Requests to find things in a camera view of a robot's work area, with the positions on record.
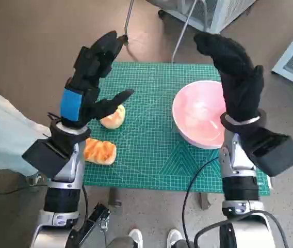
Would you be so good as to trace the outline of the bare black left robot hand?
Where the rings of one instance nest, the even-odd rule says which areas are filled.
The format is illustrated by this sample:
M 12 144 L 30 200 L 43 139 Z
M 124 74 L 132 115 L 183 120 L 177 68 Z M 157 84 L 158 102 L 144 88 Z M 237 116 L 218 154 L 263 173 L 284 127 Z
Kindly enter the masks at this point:
M 68 79 L 61 98 L 60 117 L 64 126 L 80 129 L 92 119 L 107 117 L 134 93 L 133 89 L 127 89 L 110 100 L 98 100 L 100 79 L 109 75 L 126 41 L 125 35 L 118 36 L 113 30 L 92 46 L 81 48 L 73 66 L 75 72 Z

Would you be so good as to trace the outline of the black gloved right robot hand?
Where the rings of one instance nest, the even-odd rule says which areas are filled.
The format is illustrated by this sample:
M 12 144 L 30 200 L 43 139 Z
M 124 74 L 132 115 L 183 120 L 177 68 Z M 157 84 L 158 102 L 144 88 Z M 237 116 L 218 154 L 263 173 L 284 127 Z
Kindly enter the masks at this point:
M 257 117 L 263 66 L 254 66 L 245 48 L 231 38 L 200 32 L 193 40 L 197 51 L 209 56 L 220 74 L 226 113 L 237 122 Z

